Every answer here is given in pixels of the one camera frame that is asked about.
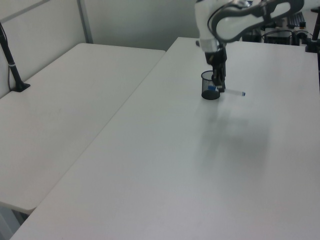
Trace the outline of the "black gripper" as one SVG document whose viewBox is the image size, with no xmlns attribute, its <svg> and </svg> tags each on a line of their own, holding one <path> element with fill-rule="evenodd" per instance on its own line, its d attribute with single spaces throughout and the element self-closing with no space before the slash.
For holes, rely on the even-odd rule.
<svg viewBox="0 0 320 240">
<path fill-rule="evenodd" d="M 224 92 L 226 89 L 226 61 L 227 52 L 224 47 L 215 52 L 205 52 L 205 59 L 208 65 L 213 69 L 211 80 L 219 92 Z"/>
</svg>

